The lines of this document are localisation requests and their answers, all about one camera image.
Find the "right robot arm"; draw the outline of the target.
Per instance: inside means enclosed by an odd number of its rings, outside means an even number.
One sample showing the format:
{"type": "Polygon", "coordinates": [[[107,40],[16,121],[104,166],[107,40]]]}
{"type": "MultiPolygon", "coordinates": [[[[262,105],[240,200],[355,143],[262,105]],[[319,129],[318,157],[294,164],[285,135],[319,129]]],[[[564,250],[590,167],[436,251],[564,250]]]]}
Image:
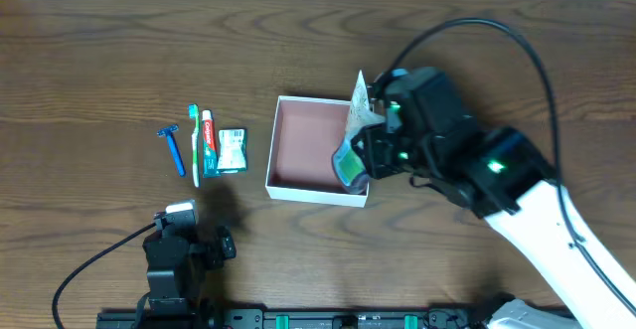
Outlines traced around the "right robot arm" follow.
{"type": "Polygon", "coordinates": [[[422,178],[485,221],[537,269],[580,327],[634,327],[634,279],[531,140],[512,127],[483,128],[436,68],[388,71],[373,90],[385,119],[352,141],[372,178],[422,178]]]}

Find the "blue disposable razor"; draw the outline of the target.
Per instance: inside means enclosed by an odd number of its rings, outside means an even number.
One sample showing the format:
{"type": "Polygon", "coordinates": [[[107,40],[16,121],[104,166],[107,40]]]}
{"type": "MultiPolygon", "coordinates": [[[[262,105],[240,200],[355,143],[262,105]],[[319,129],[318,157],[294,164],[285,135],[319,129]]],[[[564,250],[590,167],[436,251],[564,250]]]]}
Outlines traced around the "blue disposable razor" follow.
{"type": "Polygon", "coordinates": [[[170,126],[164,127],[157,131],[157,136],[165,138],[168,144],[168,148],[172,159],[175,164],[175,168],[180,177],[185,177],[187,172],[185,165],[183,163],[183,159],[181,157],[180,150],[178,148],[178,144],[176,142],[174,133],[179,129],[177,124],[172,124],[170,126]]]}

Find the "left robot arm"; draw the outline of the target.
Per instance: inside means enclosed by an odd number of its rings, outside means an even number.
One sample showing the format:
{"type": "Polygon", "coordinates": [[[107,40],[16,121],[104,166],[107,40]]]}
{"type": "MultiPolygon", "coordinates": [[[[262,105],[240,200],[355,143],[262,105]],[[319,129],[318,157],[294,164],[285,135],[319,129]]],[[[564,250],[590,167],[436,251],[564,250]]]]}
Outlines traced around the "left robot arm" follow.
{"type": "Polygon", "coordinates": [[[196,215],[159,213],[156,232],[143,242],[149,292],[135,309],[133,328],[221,328],[224,315],[212,299],[201,296],[206,273],[237,255],[230,230],[217,226],[201,240],[196,215]]]}

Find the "clear pump soap bottle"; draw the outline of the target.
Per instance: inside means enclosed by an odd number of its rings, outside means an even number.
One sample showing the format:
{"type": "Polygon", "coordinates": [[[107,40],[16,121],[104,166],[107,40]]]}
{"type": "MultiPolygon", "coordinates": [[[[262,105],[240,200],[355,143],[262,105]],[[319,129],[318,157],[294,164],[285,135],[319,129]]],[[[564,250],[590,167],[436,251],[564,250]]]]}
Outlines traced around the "clear pump soap bottle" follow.
{"type": "Polygon", "coordinates": [[[359,195],[366,191],[369,176],[364,163],[352,148],[349,138],[345,137],[332,155],[332,167],[347,193],[359,195]]]}

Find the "white floral lotion tube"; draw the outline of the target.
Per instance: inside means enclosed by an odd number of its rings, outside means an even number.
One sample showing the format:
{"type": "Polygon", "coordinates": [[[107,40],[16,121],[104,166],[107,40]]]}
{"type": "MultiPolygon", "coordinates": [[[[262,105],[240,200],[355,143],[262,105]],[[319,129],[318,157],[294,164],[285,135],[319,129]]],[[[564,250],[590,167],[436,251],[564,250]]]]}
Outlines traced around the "white floral lotion tube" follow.
{"type": "Polygon", "coordinates": [[[358,72],[356,84],[350,101],[349,114],[345,127],[345,138],[351,140],[368,125],[383,123],[386,118],[372,111],[367,84],[362,71],[358,72]]]}

